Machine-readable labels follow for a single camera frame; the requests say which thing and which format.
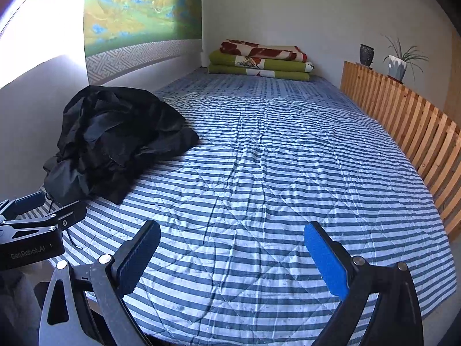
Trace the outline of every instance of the folded blanket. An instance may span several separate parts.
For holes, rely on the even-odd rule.
[[[224,66],[210,64],[208,66],[210,74],[239,74],[248,76],[265,76],[268,78],[290,79],[290,80],[309,80],[309,73],[296,73],[293,71],[278,71],[278,70],[259,70],[246,69],[237,66]]]
[[[312,62],[282,61],[259,59],[257,57],[235,56],[215,50],[209,56],[214,65],[237,66],[240,68],[254,68],[260,70],[280,70],[310,73],[314,69]]]
[[[307,55],[298,47],[263,46],[247,41],[229,40],[221,43],[221,52],[236,56],[257,57],[259,59],[275,59],[285,61],[307,62]]]

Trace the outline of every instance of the dark vase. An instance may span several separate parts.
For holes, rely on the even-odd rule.
[[[373,62],[374,48],[362,44],[360,46],[360,63],[370,67]]]

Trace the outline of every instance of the bedsheet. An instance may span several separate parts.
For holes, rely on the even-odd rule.
[[[311,344],[339,300],[304,247],[310,221],[372,264],[406,262],[423,316],[455,291],[423,181],[384,129],[326,80],[198,70],[155,94],[201,143],[144,173],[120,206],[89,202],[86,220],[70,229],[78,248],[64,234],[63,256],[93,262],[156,220],[160,246],[124,297],[146,333],[176,344]]]

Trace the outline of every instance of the wooden headboard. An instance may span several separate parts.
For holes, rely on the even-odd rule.
[[[459,127],[414,91],[359,64],[344,62],[341,91],[377,120],[405,153],[453,241],[461,233]]]

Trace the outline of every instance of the red floral blanket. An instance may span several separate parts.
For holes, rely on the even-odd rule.
[[[263,46],[247,41],[229,40],[223,41],[221,52],[235,56],[256,57],[259,59],[276,59],[286,61],[307,62],[307,55],[296,47]]]

